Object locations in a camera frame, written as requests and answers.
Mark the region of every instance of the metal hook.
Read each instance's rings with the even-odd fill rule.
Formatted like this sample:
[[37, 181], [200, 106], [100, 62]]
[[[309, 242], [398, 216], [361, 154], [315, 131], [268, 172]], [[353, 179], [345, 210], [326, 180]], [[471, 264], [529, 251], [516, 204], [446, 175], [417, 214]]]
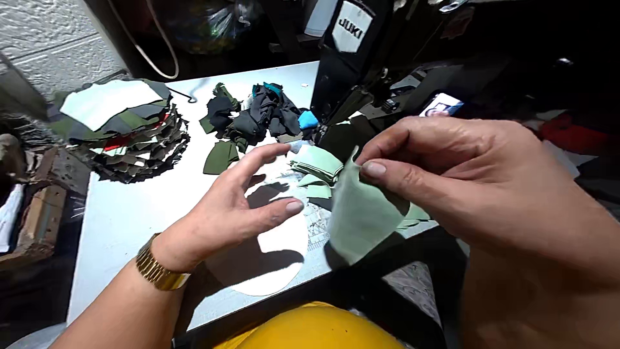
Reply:
[[188, 101], [187, 101], [188, 103], [196, 103], [196, 102], [198, 102], [198, 100], [197, 100], [195, 97], [188, 96], [188, 95], [186, 95], [185, 93], [178, 92], [178, 91], [177, 91], [177, 90], [175, 90], [175, 89], [171, 89], [171, 88], [168, 88], [168, 89], [169, 89], [170, 91], [172, 91], [172, 92], [176, 92], [176, 93], [180, 94], [181, 96], [185, 96], [185, 97], [187, 97], [187, 98], [188, 98]]

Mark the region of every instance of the watch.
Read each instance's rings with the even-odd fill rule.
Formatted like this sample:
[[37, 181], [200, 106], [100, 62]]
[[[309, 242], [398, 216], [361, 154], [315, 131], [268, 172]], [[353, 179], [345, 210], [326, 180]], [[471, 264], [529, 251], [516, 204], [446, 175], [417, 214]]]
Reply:
[[138, 271], [144, 278], [153, 284], [155, 288], [161, 291], [171, 291], [173, 289], [181, 288], [187, 279], [190, 277], [190, 273], [177, 273], [175, 271], [164, 268], [158, 261], [155, 260], [151, 253], [151, 242], [160, 233], [154, 234], [151, 239], [140, 248], [138, 255], [136, 256], [136, 266]]

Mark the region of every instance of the hand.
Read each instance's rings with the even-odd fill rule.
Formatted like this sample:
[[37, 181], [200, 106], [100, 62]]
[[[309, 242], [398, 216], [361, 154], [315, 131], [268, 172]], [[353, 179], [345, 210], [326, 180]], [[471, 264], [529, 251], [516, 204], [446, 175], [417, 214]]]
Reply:
[[474, 248], [620, 281], [620, 226], [516, 122], [407, 117], [356, 162]]
[[190, 271], [220, 248], [237, 245], [299, 214], [304, 206], [297, 199], [250, 209], [245, 197], [247, 188], [265, 179], [253, 176], [256, 171], [289, 149], [290, 145], [279, 143], [257, 147], [224, 171], [185, 217], [153, 240], [153, 257], [167, 269]]

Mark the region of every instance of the white wall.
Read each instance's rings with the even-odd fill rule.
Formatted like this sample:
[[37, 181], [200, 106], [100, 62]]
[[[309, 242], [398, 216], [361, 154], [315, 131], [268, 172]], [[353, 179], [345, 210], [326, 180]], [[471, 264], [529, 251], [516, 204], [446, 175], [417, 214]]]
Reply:
[[0, 50], [47, 99], [123, 68], [83, 6], [81, 0], [0, 0]]

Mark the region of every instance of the left hand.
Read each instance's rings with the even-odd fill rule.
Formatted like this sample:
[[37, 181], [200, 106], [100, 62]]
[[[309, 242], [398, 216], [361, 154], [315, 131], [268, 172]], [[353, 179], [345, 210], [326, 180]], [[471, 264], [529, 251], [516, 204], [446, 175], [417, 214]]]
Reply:
[[224, 171], [200, 202], [183, 218], [153, 240], [153, 257], [165, 268], [187, 272], [215, 251], [271, 230], [299, 214], [303, 203], [295, 198], [273, 201], [250, 209], [247, 188], [262, 182], [256, 171], [290, 150], [287, 144], [257, 147]]

